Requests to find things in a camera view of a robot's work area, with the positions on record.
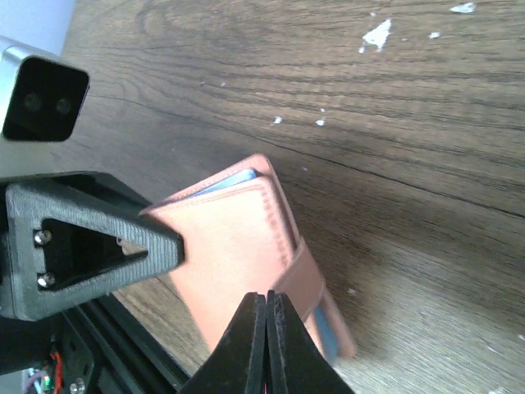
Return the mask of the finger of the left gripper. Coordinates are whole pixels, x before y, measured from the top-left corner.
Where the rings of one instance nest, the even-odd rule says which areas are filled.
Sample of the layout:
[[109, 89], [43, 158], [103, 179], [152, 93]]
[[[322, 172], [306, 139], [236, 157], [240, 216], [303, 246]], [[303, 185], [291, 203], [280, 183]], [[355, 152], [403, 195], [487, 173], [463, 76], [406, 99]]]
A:
[[1, 315], [40, 320], [184, 259], [176, 232], [139, 216], [147, 200], [118, 180], [1, 184]]

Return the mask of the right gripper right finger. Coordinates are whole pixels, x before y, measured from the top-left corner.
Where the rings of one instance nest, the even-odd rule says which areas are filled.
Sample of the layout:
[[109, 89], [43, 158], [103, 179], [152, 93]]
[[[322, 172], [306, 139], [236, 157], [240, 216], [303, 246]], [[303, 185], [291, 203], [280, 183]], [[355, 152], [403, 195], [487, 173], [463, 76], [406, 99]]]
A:
[[353, 392], [323, 358], [286, 294], [267, 293], [266, 328], [267, 393]]

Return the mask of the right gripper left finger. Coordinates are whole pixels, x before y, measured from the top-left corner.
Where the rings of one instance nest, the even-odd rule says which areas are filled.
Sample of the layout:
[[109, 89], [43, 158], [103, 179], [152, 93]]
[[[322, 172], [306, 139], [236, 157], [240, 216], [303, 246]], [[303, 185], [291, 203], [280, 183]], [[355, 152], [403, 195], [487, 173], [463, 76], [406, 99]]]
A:
[[265, 297], [248, 293], [223, 333], [215, 350], [182, 393], [264, 393], [266, 346]]

